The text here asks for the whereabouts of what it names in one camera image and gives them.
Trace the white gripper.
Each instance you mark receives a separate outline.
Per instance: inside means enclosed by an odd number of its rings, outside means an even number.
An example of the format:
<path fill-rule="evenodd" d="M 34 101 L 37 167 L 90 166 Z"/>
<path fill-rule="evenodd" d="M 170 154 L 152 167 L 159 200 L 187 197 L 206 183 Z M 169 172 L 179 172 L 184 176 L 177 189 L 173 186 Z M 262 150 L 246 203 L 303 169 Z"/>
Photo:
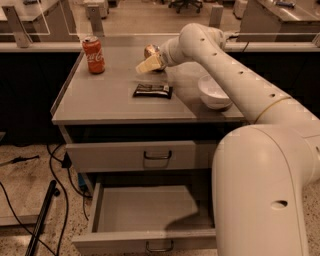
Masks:
<path fill-rule="evenodd" d="M 160 46 L 161 59 L 166 66 L 177 66 L 187 61 L 180 37 L 174 37 Z M 138 74 L 158 70 L 162 67 L 160 57 L 152 55 L 136 66 Z"/>

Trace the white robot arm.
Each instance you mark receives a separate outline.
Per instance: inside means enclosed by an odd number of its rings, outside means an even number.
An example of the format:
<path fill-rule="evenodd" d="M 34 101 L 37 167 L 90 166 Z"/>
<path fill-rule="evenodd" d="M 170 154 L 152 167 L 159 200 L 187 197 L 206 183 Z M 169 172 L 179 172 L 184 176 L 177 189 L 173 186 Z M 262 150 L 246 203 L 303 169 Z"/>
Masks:
<path fill-rule="evenodd" d="M 191 23 L 141 62 L 139 73 L 194 61 L 247 120 L 213 159 L 219 256 L 309 256 L 302 190 L 320 177 L 320 120 L 224 51 L 223 32 Z"/>

